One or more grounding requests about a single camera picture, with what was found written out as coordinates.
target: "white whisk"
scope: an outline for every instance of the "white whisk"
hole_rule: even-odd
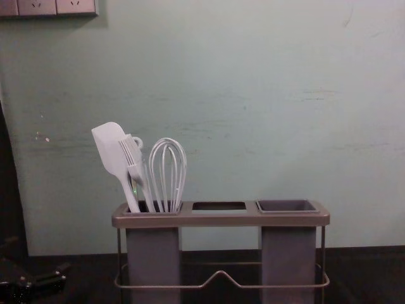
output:
[[[170,197],[166,186],[166,157],[170,156]],[[154,165],[159,162],[159,182],[156,180]],[[180,143],[171,138],[162,138],[153,146],[149,155],[149,176],[158,202],[160,212],[177,212],[182,200],[185,174],[187,171],[187,157]]]

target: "utensil holder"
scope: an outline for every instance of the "utensil holder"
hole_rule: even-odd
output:
[[[241,212],[210,213],[210,210]],[[122,204],[112,216],[118,232],[120,273],[115,284],[131,290],[132,304],[180,304],[181,290],[202,289],[218,276],[241,289],[260,289],[262,304],[313,304],[315,289],[329,285],[325,270],[325,226],[330,214],[315,201],[183,202],[178,213],[129,213]],[[218,270],[199,285],[181,285],[179,227],[261,227],[261,284],[243,285]],[[315,284],[316,228],[321,227],[322,281]],[[120,229],[126,230],[130,285],[122,284]]]

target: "wall outlet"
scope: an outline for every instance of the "wall outlet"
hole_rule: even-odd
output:
[[[17,0],[0,0],[0,16],[18,16]]]
[[[59,15],[89,14],[98,15],[97,0],[56,0]]]
[[[20,16],[56,15],[55,0],[18,0]]]

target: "light blue wall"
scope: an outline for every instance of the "light blue wall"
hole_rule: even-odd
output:
[[[1,22],[30,254],[114,252],[124,196],[90,133],[107,121],[180,141],[186,200],[311,198],[329,246],[404,244],[404,22],[402,0],[101,0],[93,20]]]

